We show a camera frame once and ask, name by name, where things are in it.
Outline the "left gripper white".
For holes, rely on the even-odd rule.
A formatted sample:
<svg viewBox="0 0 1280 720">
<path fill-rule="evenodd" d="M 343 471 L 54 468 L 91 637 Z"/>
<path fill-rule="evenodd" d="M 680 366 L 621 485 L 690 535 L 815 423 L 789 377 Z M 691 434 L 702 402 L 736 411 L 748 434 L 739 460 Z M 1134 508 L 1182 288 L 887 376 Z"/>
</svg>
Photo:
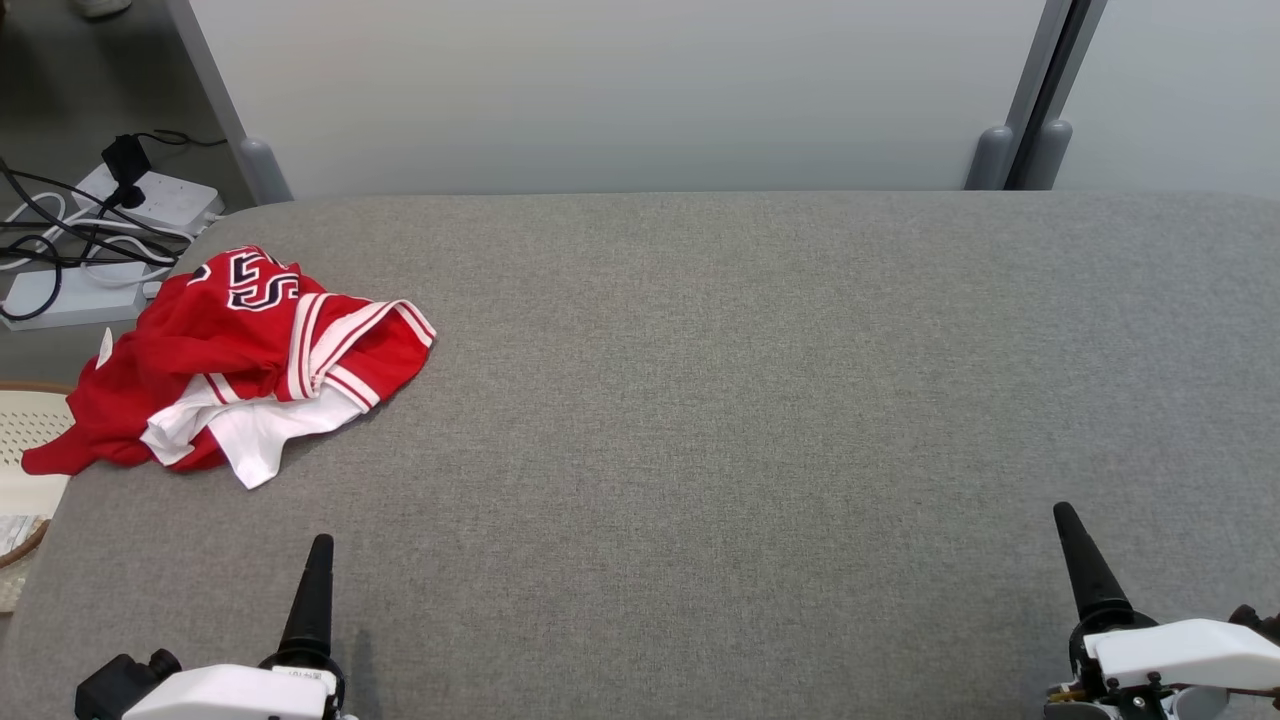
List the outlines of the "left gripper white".
<svg viewBox="0 0 1280 720">
<path fill-rule="evenodd" d="M 347 719 L 346 675 L 332 657 L 333 559 L 333 537 L 315 536 L 275 655 L 191 670 L 133 660 L 143 691 L 123 717 Z"/>
</svg>

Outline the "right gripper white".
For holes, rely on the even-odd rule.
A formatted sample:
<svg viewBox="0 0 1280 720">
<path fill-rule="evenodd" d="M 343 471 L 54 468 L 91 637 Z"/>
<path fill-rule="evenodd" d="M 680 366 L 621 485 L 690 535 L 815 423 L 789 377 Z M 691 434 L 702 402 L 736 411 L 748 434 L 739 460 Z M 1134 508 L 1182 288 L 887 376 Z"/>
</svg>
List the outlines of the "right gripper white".
<svg viewBox="0 0 1280 720">
<path fill-rule="evenodd" d="M 1134 611 L 1069 502 L 1053 521 L 1080 624 L 1074 678 L 1047 691 L 1047 719 L 1217 719 L 1235 696 L 1277 702 L 1277 618 L 1236 610 L 1157 624 Z"/>
</svg>

